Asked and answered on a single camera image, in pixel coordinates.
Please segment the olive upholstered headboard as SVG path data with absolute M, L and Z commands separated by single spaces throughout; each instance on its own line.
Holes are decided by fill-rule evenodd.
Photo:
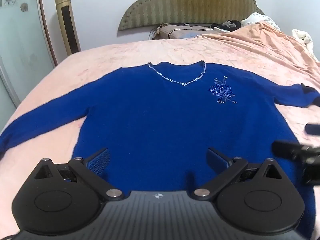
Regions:
M 118 29 L 242 21 L 254 12 L 263 13 L 256 0 L 137 0 L 124 13 Z

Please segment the glass wardrobe sliding door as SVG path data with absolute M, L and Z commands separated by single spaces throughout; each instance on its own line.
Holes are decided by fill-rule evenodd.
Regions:
M 53 69 L 39 0 L 1 0 L 1 127 Z

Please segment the white crumpled quilt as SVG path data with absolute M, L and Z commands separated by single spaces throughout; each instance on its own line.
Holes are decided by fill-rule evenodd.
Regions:
M 280 31 L 279 26 L 274 22 L 274 20 L 272 20 L 272 18 L 266 15 L 260 14 L 258 12 L 254 12 L 250 16 L 248 16 L 248 18 L 242 20 L 241 27 L 257 24 L 259 22 L 265 22 L 270 26 L 272 26 L 274 29 L 277 29 L 278 31 Z

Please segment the black dark clothes pile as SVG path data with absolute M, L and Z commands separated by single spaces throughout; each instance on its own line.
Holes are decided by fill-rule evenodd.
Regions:
M 219 28 L 225 31 L 235 31 L 241 27 L 241 22 L 237 20 L 228 20 L 224 23 L 213 23 L 211 28 Z

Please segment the gold tower fan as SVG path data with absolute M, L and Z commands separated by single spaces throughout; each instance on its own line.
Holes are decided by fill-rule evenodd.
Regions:
M 68 56 L 81 51 L 71 0 L 55 0 L 57 18 Z

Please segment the beige patterned pillow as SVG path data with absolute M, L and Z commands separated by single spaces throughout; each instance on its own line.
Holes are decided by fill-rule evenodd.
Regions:
M 214 27 L 204 27 L 202 25 L 161 25 L 155 33 L 154 39 L 180 39 L 194 38 L 204 34 L 219 34 L 224 31 Z

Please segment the pink bed sheet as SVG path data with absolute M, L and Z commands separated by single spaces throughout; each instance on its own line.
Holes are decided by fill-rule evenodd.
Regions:
M 196 38 L 132 42 L 82 51 L 69 56 L 48 74 L 23 100 L 12 118 L 16 119 L 119 67 L 163 61 L 191 64 L 206 61 L 205 52 L 207 48 Z M 12 148 L 5 154 L 1 160 L 1 237 L 18 232 L 11 204 L 30 172 L 45 157 L 55 163 L 69 161 L 81 125 L 82 120 L 71 122 Z

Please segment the orange peach blanket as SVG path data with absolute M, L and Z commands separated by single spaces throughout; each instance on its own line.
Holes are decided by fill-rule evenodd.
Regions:
M 279 85 L 319 89 L 319 63 L 291 36 L 260 22 L 231 33 L 200 35 L 205 59 L 248 70 Z

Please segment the cream crumpled cloth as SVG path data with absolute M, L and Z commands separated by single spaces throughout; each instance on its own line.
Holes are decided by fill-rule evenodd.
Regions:
M 313 53 L 313 40 L 312 40 L 311 35 L 306 31 L 302 31 L 302 30 L 298 30 L 298 29 L 292 29 L 291 32 L 292 32 L 292 36 L 300 44 L 302 44 L 310 54 L 312 54 Z

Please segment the blue knit sweater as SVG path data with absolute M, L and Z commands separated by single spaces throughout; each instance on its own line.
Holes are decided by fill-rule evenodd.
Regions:
M 68 163 L 43 159 L 12 203 L 15 238 L 310 238 L 313 188 L 272 152 L 276 140 L 298 142 L 278 105 L 319 105 L 319 92 L 220 64 L 162 62 L 120 68 L 25 113 L 2 132 L 2 153 L 82 118 L 72 159 L 108 149 L 101 178 L 124 198 L 103 200 Z M 195 200 L 217 176 L 211 147 L 248 166 L 213 200 Z

